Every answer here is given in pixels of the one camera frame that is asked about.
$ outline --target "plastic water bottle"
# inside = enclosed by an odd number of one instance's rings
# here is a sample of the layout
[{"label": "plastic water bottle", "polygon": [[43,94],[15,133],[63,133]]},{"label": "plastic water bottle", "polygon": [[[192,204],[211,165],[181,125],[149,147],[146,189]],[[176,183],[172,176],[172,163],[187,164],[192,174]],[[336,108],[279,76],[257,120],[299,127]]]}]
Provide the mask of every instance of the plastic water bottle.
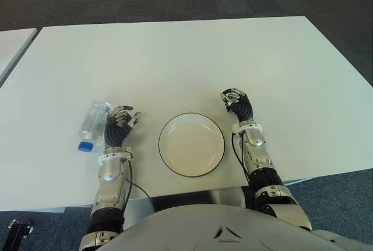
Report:
[{"label": "plastic water bottle", "polygon": [[82,139],[78,146],[80,151],[92,151],[93,144],[103,135],[107,116],[111,110],[112,106],[107,102],[94,101],[92,103],[79,131]]}]

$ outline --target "robot forearm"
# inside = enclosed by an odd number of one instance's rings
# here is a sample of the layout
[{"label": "robot forearm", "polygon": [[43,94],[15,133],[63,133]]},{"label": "robot forearm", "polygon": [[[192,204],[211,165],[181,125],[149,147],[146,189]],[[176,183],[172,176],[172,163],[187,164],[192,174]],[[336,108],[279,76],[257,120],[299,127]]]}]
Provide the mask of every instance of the robot forearm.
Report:
[{"label": "robot forearm", "polygon": [[80,242],[79,251],[96,250],[115,238],[123,231],[124,209],[126,202],[125,163],[131,171],[130,148],[122,148],[124,138],[137,123],[140,113],[133,117],[125,110],[131,107],[117,107],[108,117],[105,127],[105,152],[98,159],[100,187],[93,203],[86,235]]},{"label": "robot forearm", "polygon": [[239,89],[228,89],[220,97],[240,122],[239,126],[234,126],[233,133],[241,136],[249,185],[255,193],[254,209],[311,230],[307,215],[289,189],[283,185],[272,164],[265,147],[262,126],[254,122],[252,107],[246,94]]}]

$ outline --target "white desk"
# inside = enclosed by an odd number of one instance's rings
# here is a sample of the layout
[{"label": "white desk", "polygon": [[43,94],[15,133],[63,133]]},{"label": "white desk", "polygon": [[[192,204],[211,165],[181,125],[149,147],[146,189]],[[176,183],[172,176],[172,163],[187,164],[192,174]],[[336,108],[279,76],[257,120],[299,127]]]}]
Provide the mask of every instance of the white desk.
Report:
[{"label": "white desk", "polygon": [[[219,97],[230,87],[248,93],[283,180],[373,167],[373,88],[305,17],[47,27],[0,89],[0,210],[93,202],[102,146],[77,150],[93,100],[143,112],[126,144],[151,196],[244,185]],[[200,178],[159,156],[162,127],[183,112],[212,118],[226,140]]]},{"label": "white desk", "polygon": [[0,31],[0,86],[36,32],[36,29]]}]

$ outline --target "gray carpet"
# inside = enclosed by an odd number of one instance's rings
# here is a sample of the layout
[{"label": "gray carpet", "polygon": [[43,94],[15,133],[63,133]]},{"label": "gray carpet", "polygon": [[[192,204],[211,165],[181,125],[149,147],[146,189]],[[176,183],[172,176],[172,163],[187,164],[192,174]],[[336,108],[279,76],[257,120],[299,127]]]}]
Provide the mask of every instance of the gray carpet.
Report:
[{"label": "gray carpet", "polygon": [[[0,30],[305,15],[373,84],[373,0],[0,0],[0,14]],[[291,190],[315,228],[373,243],[372,183],[369,170],[317,178]],[[188,197],[206,201],[199,194]],[[170,205],[171,200],[160,201]],[[18,218],[36,226],[22,250],[77,250],[88,217],[88,208],[67,208],[63,214],[2,212],[0,245],[8,222]]]}]

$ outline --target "black cable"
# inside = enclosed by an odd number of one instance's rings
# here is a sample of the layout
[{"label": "black cable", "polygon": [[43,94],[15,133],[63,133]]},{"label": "black cable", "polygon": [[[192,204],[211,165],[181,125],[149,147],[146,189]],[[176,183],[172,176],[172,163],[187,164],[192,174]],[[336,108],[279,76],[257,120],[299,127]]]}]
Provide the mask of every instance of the black cable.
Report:
[{"label": "black cable", "polygon": [[244,135],[241,135],[241,164],[244,166]]},{"label": "black cable", "polygon": [[132,176],[132,165],[131,165],[131,161],[128,161],[128,167],[129,167],[129,189],[128,189],[128,194],[127,194],[127,197],[126,197],[126,200],[124,201],[124,205],[123,205],[123,212],[125,211],[126,209],[126,206],[127,206],[127,203],[128,203],[128,200],[129,200],[129,195],[131,194],[131,190],[132,190],[132,179],[133,179],[133,176]]},{"label": "black cable", "polygon": [[153,199],[149,196],[149,194],[148,193],[146,193],[146,191],[144,190],[144,189],[142,189],[139,185],[137,185],[136,183],[133,183],[132,182],[132,185],[134,186],[134,187],[137,187],[137,188],[139,188],[146,196],[147,196],[147,198],[150,200],[150,202],[153,204]]},{"label": "black cable", "polygon": [[234,137],[234,133],[232,133],[232,137],[231,137],[231,141],[232,141],[232,148],[233,148],[233,152],[234,152],[234,155],[235,157],[237,158],[237,161],[240,163],[242,169],[244,170],[244,174],[245,174],[245,177],[246,177],[246,180],[247,180],[247,183],[250,184],[250,181],[249,181],[249,173],[247,172],[247,169],[245,168],[244,166],[244,163],[241,162],[236,150],[235,150],[235,147],[234,147],[234,140],[233,140],[233,137]]}]

